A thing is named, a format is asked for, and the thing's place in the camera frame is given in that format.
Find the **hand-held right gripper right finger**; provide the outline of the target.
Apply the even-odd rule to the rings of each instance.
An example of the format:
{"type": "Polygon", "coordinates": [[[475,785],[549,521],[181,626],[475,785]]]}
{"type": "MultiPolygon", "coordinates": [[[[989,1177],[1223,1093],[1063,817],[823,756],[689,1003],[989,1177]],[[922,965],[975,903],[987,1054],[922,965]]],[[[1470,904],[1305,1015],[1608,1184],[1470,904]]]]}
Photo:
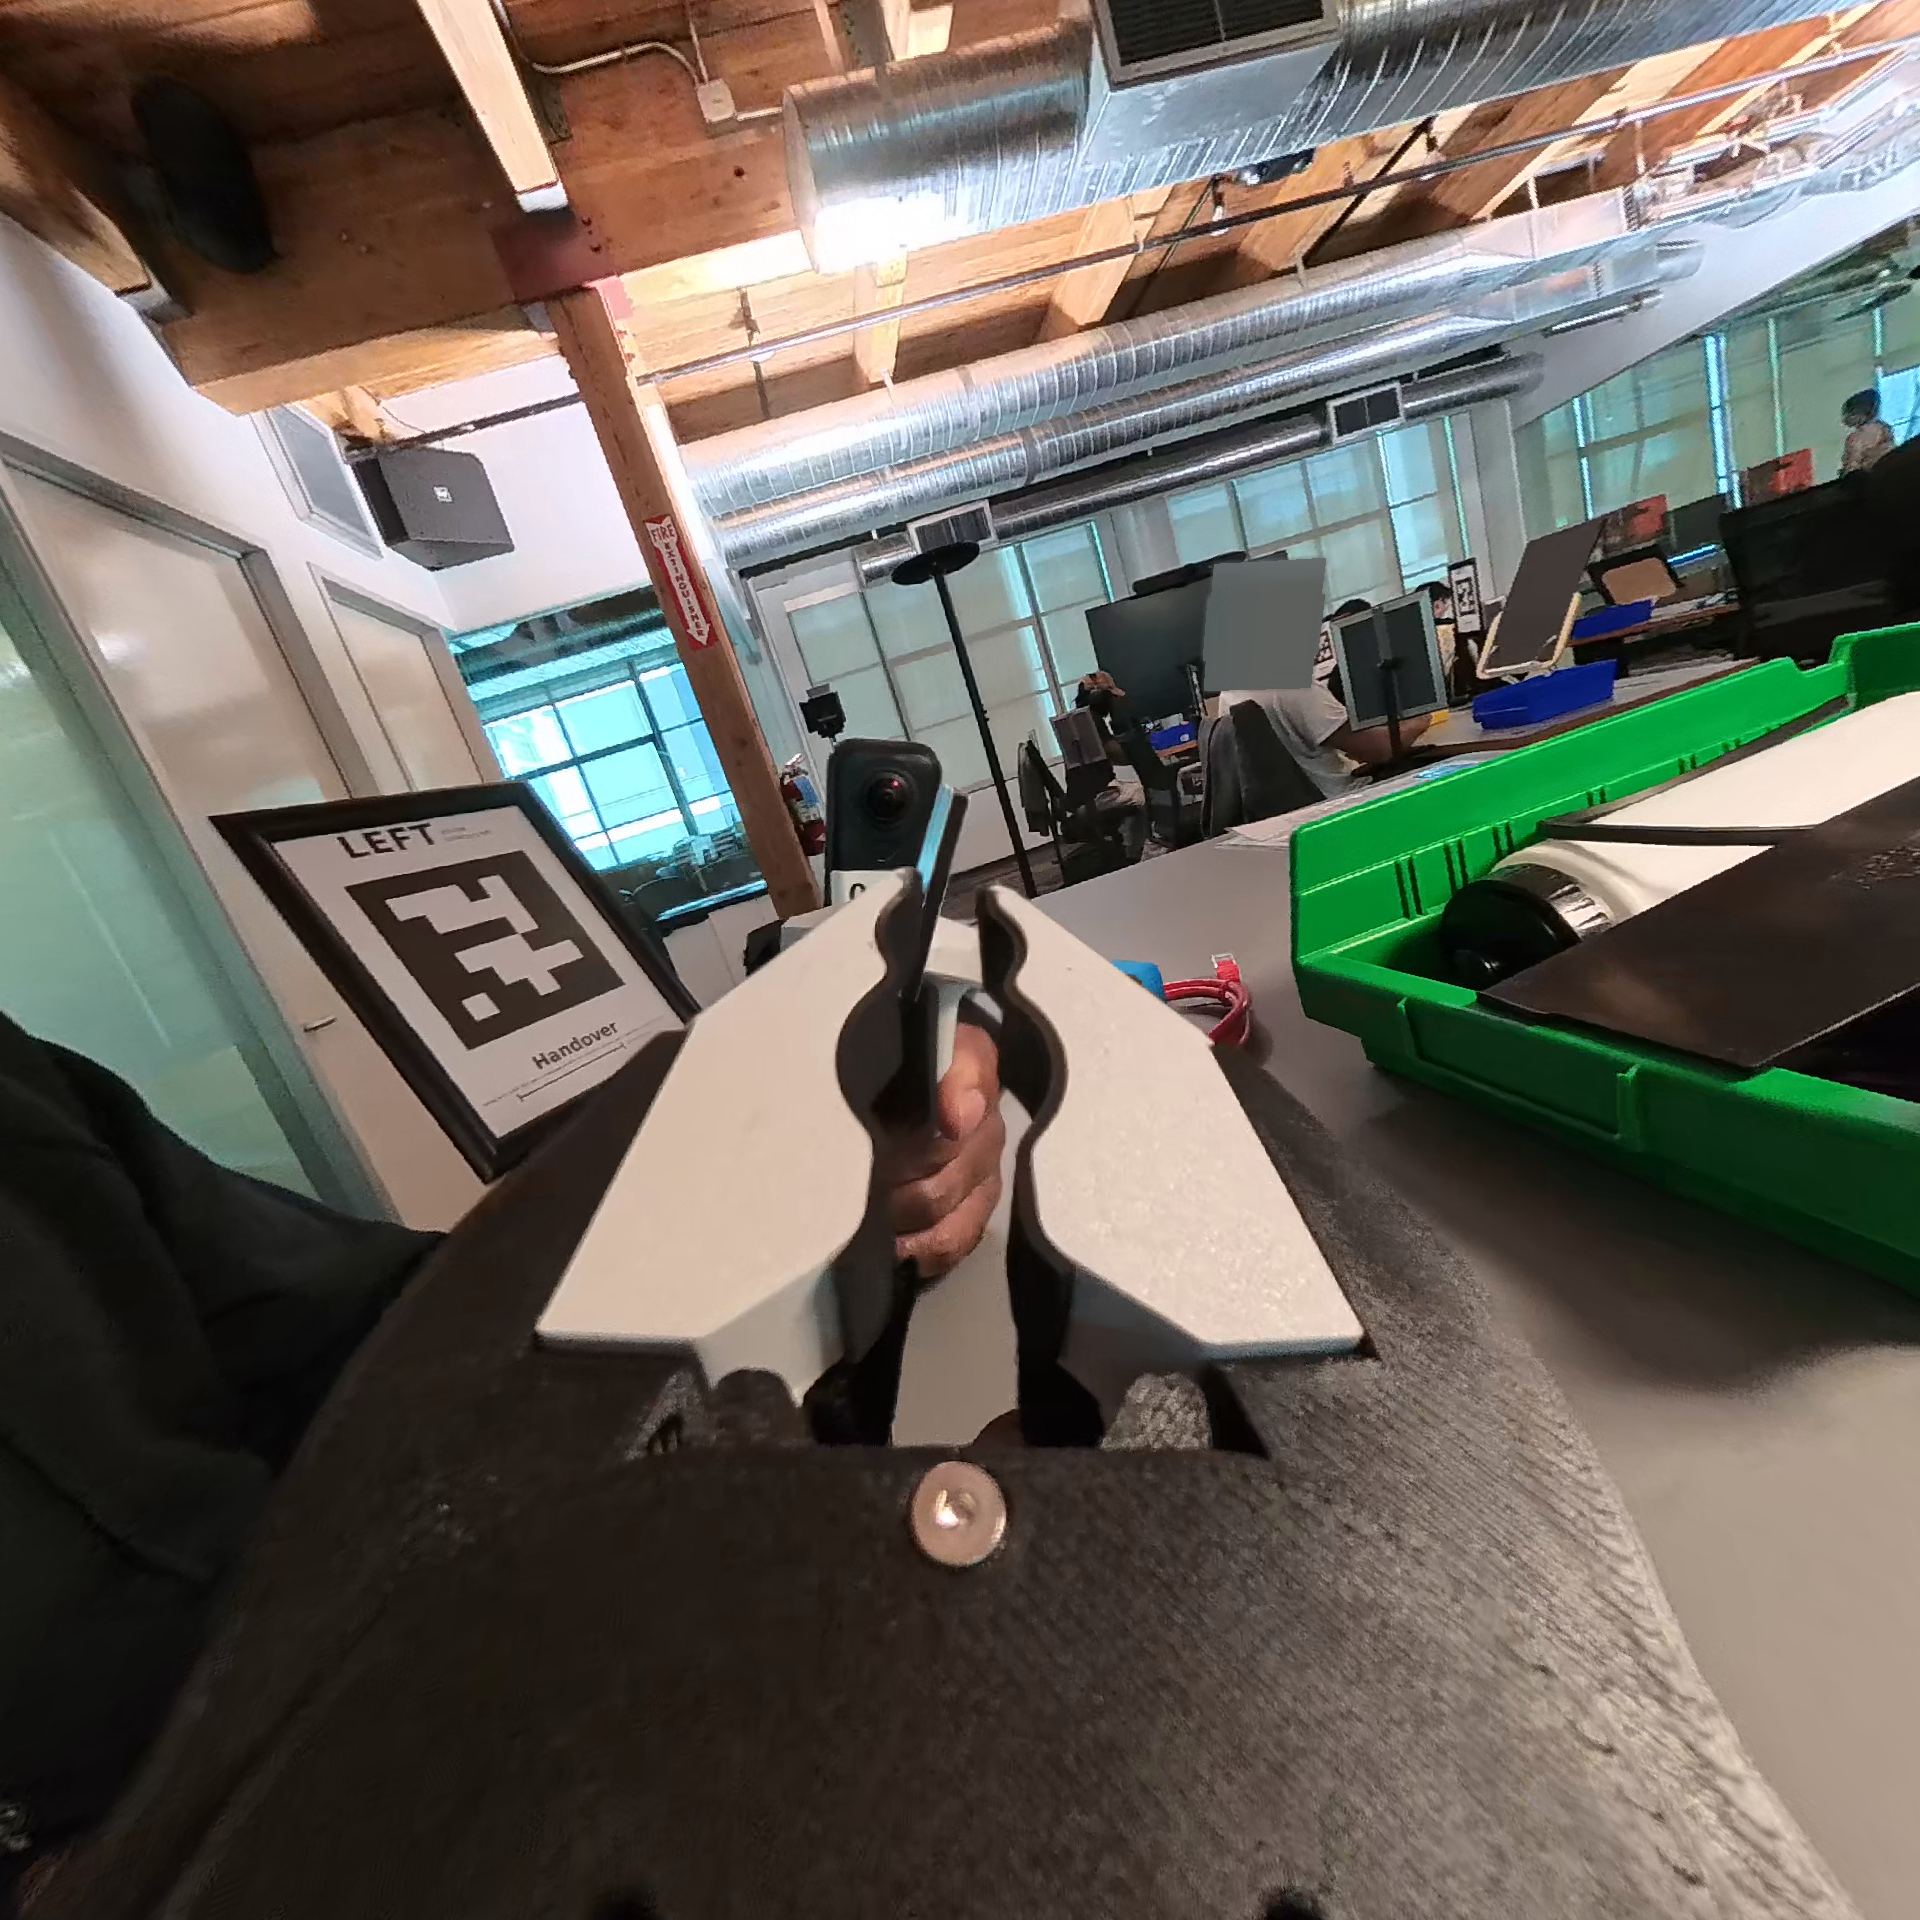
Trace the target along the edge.
{"type": "Polygon", "coordinates": [[[1016,891],[977,911],[1027,1110],[1005,1288],[1024,1424],[1112,1424],[1136,1378],[1363,1353],[1365,1330],[1216,1045],[1016,891]]]}

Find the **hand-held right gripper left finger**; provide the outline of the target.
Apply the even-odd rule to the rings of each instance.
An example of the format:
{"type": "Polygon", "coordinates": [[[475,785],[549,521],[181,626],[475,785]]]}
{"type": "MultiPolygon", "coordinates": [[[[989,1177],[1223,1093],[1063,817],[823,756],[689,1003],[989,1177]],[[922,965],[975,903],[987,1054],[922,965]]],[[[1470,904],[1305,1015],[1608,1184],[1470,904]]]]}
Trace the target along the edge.
{"type": "Polygon", "coordinates": [[[896,1315],[881,1099],[901,1064],[922,885],[868,885],[856,971],[773,958],[704,1012],[542,1315],[549,1350],[773,1373],[804,1395],[896,1315]]]}

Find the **thin dark card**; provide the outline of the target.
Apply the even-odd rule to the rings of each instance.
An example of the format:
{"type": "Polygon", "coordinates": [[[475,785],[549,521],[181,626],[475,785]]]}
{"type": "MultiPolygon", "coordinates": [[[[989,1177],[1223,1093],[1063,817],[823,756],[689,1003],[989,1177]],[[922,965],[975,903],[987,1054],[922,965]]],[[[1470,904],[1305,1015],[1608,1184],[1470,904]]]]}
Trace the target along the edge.
{"type": "Polygon", "coordinates": [[[916,946],[916,971],[901,989],[901,1064],[881,1099],[881,1110],[892,1125],[908,1129],[927,1129],[936,1125],[942,1085],[931,1081],[931,1003],[926,995],[926,965],[933,938],[933,926],[945,914],[947,878],[953,866],[956,835],[963,828],[968,799],[942,785],[933,790],[931,819],[919,856],[922,878],[922,932],[916,946]]]}

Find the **person's left hand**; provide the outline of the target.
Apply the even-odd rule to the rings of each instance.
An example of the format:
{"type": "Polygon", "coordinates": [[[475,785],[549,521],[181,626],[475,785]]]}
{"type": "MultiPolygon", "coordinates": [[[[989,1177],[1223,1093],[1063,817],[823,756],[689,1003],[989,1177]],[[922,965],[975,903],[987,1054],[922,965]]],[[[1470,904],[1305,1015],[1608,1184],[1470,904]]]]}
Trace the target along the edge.
{"type": "Polygon", "coordinates": [[[1002,1148],[996,1038],[959,1024],[933,1116],[892,1132],[896,1260],[922,1285],[947,1278],[979,1247],[1002,1194],[1002,1148]]]}

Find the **black floor lamp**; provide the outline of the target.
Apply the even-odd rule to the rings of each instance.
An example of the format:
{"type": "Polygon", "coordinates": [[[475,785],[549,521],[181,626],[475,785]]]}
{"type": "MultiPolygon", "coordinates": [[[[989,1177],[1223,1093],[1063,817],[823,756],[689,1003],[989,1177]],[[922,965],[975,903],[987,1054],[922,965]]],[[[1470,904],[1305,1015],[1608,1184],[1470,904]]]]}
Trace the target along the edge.
{"type": "Polygon", "coordinates": [[[1024,841],[1024,828],[1016,819],[1016,799],[1013,799],[1010,780],[1002,774],[996,735],[992,735],[992,725],[989,725],[989,717],[987,717],[987,702],[979,695],[979,680],[977,680],[977,670],[975,670],[975,658],[968,655],[963,625],[956,618],[956,603],[953,603],[953,591],[952,591],[952,577],[956,571],[971,567],[977,560],[979,560],[979,544],[975,544],[975,540],[926,544],[926,546],[916,548],[916,554],[908,554],[906,562],[899,562],[892,567],[892,582],[899,587],[933,584],[933,591],[936,591],[945,626],[947,626],[947,639],[952,639],[952,649],[953,649],[959,680],[963,680],[968,702],[975,709],[979,753],[987,757],[987,771],[989,771],[989,785],[996,790],[1000,817],[1002,817],[1002,828],[1010,834],[1010,849],[1013,849],[1013,860],[1016,860],[1019,887],[1033,903],[1039,896],[1039,883],[1034,883],[1034,872],[1033,872],[1029,845],[1024,841]]]}

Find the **black office chair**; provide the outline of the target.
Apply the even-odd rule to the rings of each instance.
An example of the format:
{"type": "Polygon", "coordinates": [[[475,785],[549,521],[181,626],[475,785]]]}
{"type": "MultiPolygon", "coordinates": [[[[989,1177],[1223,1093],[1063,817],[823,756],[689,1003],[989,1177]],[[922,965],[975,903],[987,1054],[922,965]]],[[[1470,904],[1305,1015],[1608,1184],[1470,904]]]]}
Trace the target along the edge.
{"type": "Polygon", "coordinates": [[[1039,745],[1019,745],[1019,804],[1027,828],[1046,834],[1063,887],[1129,870],[1147,849],[1144,799],[1106,766],[1080,766],[1063,780],[1039,745]]]}

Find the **black framed marker sign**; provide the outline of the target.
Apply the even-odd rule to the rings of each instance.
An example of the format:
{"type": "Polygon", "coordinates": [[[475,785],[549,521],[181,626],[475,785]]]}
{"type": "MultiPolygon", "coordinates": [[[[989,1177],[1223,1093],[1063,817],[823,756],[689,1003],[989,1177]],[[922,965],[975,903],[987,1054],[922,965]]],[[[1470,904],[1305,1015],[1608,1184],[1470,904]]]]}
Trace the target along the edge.
{"type": "Polygon", "coordinates": [[[704,1009],[523,780],[210,828],[481,1184],[704,1009]]]}

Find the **green plastic bin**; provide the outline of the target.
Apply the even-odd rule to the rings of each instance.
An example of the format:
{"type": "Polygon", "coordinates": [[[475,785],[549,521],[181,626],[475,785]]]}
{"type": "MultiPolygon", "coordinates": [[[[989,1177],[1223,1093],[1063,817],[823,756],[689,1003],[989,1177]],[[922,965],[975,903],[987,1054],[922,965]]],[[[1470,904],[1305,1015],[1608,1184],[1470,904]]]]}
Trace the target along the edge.
{"type": "Polygon", "coordinates": [[[1916,626],[1886,626],[1842,636],[1824,667],[1772,660],[1682,685],[1298,829],[1304,1012],[1354,1036],[1374,1068],[1916,1295],[1914,1103],[1525,1024],[1453,983],[1437,943],[1453,896],[1542,819],[1636,799],[1789,725],[1912,695],[1916,626]]]}

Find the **white roll black cap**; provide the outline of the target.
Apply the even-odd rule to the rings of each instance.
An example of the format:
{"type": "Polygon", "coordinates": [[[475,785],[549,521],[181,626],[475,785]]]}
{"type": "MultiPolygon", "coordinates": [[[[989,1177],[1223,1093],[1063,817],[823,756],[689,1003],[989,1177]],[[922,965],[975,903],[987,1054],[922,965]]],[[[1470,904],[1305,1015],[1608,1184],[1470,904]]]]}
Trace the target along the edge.
{"type": "Polygon", "coordinates": [[[1619,804],[1542,819],[1445,911],[1448,971],[1487,989],[1916,779],[1916,694],[1829,702],[1619,804]]]}

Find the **small monitor on stand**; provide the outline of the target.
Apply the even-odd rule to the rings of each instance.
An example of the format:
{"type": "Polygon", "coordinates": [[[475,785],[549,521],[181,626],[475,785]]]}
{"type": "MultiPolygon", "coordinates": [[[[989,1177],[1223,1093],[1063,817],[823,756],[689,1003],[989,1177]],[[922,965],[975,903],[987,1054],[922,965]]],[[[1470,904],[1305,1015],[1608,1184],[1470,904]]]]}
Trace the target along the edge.
{"type": "Polygon", "coordinates": [[[1337,694],[1348,733],[1386,733],[1402,745],[1415,725],[1453,705],[1433,597],[1410,591],[1334,612],[1337,694]]]}

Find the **blue plastic bin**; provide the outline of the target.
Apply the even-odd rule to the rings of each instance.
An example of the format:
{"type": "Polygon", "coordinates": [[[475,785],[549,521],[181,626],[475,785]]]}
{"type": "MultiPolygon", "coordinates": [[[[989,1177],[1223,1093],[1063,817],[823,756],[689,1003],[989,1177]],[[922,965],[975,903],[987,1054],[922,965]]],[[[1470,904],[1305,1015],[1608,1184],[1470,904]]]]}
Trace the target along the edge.
{"type": "Polygon", "coordinates": [[[1585,709],[1599,709],[1616,695],[1619,660],[1579,660],[1533,680],[1510,680],[1480,694],[1470,705],[1484,733],[1533,733],[1555,725],[1585,709]]]}

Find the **tilted black board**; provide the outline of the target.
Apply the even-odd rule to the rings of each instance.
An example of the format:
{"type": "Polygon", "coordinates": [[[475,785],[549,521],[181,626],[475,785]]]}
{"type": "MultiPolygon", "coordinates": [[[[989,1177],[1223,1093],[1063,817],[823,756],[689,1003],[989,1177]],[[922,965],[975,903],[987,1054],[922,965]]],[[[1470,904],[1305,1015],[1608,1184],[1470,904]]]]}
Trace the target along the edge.
{"type": "Polygon", "coordinates": [[[1596,540],[1599,521],[1588,521],[1525,546],[1504,612],[1480,646],[1477,676],[1484,682],[1533,680],[1562,660],[1596,540]]]}

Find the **black monitor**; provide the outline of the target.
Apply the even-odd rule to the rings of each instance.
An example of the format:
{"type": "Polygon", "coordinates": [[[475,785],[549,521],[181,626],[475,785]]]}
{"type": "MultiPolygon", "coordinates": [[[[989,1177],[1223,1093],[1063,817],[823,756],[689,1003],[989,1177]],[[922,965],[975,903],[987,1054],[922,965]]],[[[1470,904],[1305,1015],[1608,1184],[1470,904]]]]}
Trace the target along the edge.
{"type": "Polygon", "coordinates": [[[1916,620],[1916,441],[1876,467],[1722,516],[1745,660],[1824,664],[1916,620]]]}

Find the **silver ventilation duct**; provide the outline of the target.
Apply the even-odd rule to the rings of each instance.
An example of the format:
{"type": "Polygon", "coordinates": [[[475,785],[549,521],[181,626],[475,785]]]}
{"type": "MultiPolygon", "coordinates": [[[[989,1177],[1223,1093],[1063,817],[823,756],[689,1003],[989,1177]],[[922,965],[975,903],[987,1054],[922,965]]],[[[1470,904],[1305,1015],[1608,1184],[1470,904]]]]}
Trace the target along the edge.
{"type": "MultiPolygon", "coordinates": [[[[1542,376],[1544,356],[1535,350],[1458,356],[1427,376],[1402,379],[1403,422],[1397,428],[1448,419],[1480,401],[1522,398],[1542,376]]],[[[853,548],[859,576],[874,582],[916,554],[906,536],[913,521],[975,499],[989,499],[996,544],[1019,544],[1112,508],[1133,508],[1180,488],[1358,445],[1329,445],[1327,401],[1334,398],[1316,398],[1295,412],[1216,422],[1206,433],[1160,441],[1125,441],[1116,428],[1046,422],[971,453],[942,453],[896,474],[866,474],[828,488],[819,496],[722,516],[711,532],[734,571],[853,548]]]]}
{"type": "Polygon", "coordinates": [[[1341,340],[1427,312],[1453,316],[1477,296],[1667,234],[1625,190],[1591,194],[743,426],[680,453],[699,508],[722,521],[1248,362],[1259,350],[1341,340]]]}

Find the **large silver duct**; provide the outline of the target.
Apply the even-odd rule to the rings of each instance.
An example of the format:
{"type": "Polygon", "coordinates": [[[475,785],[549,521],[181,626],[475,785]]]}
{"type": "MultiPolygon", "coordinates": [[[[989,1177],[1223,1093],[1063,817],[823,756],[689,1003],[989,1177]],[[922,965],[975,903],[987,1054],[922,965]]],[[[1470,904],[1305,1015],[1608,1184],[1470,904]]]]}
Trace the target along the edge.
{"type": "Polygon", "coordinates": [[[1016,35],[790,87],[783,168],[813,267],[843,274],[1185,184],[1272,184],[1477,107],[1525,107],[1559,146],[1912,48],[1916,18],[1888,3],[1063,3],[1016,35]]]}

